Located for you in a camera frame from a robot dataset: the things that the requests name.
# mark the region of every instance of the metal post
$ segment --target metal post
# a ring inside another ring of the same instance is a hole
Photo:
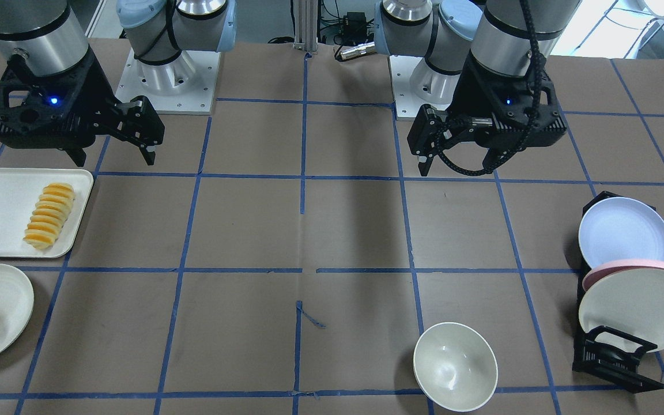
[[[296,34],[293,47],[304,52],[316,53],[316,25],[319,17],[318,0],[297,0],[293,12],[296,14]]]

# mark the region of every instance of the plate holder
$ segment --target plate holder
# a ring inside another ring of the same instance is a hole
[[[598,194],[588,205],[583,207],[583,215],[596,203],[610,197],[619,197],[619,195],[603,191]],[[580,278],[578,281],[578,306],[583,300],[585,291],[583,290],[583,279],[585,278],[590,267],[585,259],[582,258],[580,265]],[[572,361],[572,370],[577,372],[585,372],[589,375],[596,376],[608,382],[621,386],[632,394],[640,392],[656,391],[663,389],[664,384],[659,381],[648,378],[647,376],[640,375],[637,368],[640,365],[640,360],[646,354],[657,349],[657,345],[653,342],[646,341],[640,337],[632,336],[632,334],[624,333],[623,331],[614,329],[609,326],[598,326],[593,328],[588,333],[585,333],[580,328],[580,323],[575,320],[575,336],[574,336],[574,360]],[[614,336],[622,337],[628,341],[635,342],[638,347],[634,352],[625,352],[618,347],[604,344],[603,342],[596,341],[601,333],[609,333]]]

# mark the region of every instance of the rectangular tray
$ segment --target rectangular tray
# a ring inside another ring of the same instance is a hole
[[[76,200],[52,247],[37,250],[22,239],[43,187],[52,182],[73,186]],[[89,171],[57,168],[0,168],[0,258],[57,258],[73,247],[94,176]]]

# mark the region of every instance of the dish rack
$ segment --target dish rack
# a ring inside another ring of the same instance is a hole
[[[586,214],[588,209],[601,200],[619,196],[620,195],[607,191],[601,192],[589,202],[588,205],[583,207],[583,215]],[[583,295],[586,293],[585,290],[583,290],[583,278],[585,278],[590,270],[588,263],[582,258],[580,278],[578,281],[578,307],[580,307],[580,302],[583,300]],[[647,378],[637,372],[642,357],[647,352],[657,349],[656,344],[609,326],[598,326],[590,330],[588,333],[585,333],[583,329],[580,328],[577,315],[575,316],[575,320],[574,360],[572,361],[573,371],[597,376],[598,378],[617,384],[633,394],[656,391],[664,388],[664,384],[661,382]],[[609,333],[622,337],[628,341],[635,342],[638,347],[634,352],[630,353],[625,352],[618,347],[598,342],[596,341],[596,337],[601,333]]]

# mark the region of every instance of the pink plate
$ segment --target pink plate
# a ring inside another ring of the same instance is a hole
[[[664,270],[664,261],[654,259],[618,259],[616,261],[606,262],[603,265],[596,266],[583,278],[583,289],[588,290],[596,281],[603,277],[610,276],[624,270],[635,270],[637,268],[656,268]]]

